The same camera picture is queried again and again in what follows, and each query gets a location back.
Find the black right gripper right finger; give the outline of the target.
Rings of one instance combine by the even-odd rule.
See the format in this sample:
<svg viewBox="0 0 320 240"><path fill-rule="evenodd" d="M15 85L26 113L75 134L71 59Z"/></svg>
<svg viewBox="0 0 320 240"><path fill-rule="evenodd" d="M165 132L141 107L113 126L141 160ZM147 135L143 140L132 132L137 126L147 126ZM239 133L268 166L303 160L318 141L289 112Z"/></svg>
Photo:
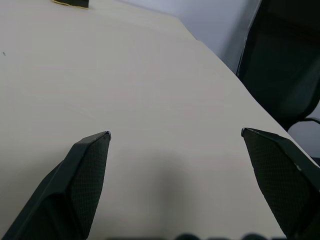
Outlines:
<svg viewBox="0 0 320 240"><path fill-rule="evenodd" d="M291 140L243 128L257 184L287 238L320 240L320 167Z"/></svg>

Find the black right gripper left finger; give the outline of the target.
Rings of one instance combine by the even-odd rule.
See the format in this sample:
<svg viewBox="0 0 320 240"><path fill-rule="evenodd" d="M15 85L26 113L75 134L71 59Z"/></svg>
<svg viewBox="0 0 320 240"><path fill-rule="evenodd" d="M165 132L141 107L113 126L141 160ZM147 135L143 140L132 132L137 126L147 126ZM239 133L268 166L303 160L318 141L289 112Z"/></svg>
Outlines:
<svg viewBox="0 0 320 240"><path fill-rule="evenodd" d="M1 240L87 240L111 138L104 131L76 142L40 182Z"/></svg>

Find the black and yellow object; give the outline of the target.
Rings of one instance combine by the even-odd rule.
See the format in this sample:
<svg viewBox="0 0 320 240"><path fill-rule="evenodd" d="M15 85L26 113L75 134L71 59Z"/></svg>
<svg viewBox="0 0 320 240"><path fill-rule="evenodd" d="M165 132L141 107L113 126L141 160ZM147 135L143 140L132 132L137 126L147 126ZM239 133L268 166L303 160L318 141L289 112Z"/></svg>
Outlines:
<svg viewBox="0 0 320 240"><path fill-rule="evenodd" d="M51 0L53 3L80 9L88 9L90 0Z"/></svg>

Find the black office chair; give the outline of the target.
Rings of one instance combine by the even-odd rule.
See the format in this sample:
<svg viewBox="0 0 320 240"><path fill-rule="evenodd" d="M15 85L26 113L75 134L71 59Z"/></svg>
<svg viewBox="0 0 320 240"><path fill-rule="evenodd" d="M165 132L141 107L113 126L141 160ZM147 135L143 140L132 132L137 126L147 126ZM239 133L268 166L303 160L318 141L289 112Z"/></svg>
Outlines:
<svg viewBox="0 0 320 240"><path fill-rule="evenodd" d="M320 102L320 0L261 0L237 77L286 131Z"/></svg>

